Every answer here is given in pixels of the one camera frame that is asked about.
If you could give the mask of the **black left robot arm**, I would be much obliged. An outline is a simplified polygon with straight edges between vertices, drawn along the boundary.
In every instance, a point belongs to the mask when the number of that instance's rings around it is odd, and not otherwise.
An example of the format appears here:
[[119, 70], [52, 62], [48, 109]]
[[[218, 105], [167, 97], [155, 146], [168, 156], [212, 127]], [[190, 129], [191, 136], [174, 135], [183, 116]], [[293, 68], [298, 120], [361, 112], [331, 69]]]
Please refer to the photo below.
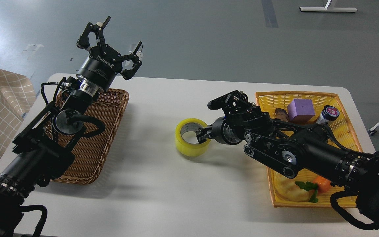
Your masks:
[[101, 23], [87, 23], [76, 45], [88, 51], [76, 77], [63, 77], [52, 101], [45, 102], [42, 111], [15, 137], [16, 158], [0, 173], [0, 237], [12, 237], [26, 212], [40, 211], [41, 217], [33, 232], [39, 237], [48, 217], [43, 205], [24, 206], [35, 186], [46, 187], [59, 178], [74, 162], [74, 147], [81, 138], [91, 138], [105, 131], [105, 124], [86, 115], [87, 109], [107, 93], [120, 74], [130, 80], [142, 65], [137, 55], [142, 42], [134, 51], [122, 55], [105, 42], [104, 28], [111, 17]]

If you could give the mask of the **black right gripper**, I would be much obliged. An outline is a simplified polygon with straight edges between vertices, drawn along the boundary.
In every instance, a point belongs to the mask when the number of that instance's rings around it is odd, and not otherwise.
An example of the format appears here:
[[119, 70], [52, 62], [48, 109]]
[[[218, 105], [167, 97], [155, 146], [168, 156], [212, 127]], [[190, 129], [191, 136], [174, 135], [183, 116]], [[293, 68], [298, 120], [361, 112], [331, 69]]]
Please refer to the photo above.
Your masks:
[[225, 117], [217, 118], [212, 125], [198, 128], [195, 133], [199, 144], [204, 144], [210, 139], [226, 145], [237, 145], [242, 142], [229, 126]]

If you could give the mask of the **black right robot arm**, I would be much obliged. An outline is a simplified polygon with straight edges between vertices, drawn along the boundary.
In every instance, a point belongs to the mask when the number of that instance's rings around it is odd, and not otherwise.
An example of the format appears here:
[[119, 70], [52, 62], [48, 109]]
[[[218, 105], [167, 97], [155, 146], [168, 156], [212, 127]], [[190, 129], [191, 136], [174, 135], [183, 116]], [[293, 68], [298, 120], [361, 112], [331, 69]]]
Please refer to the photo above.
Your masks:
[[379, 229], [379, 151], [350, 150], [325, 124], [272, 119], [241, 91], [220, 96], [207, 107], [222, 109], [224, 116], [196, 130], [200, 144], [208, 139], [228, 145], [246, 141], [246, 155], [290, 179], [308, 169], [344, 188], [330, 196], [331, 207], [341, 217], [363, 230]]

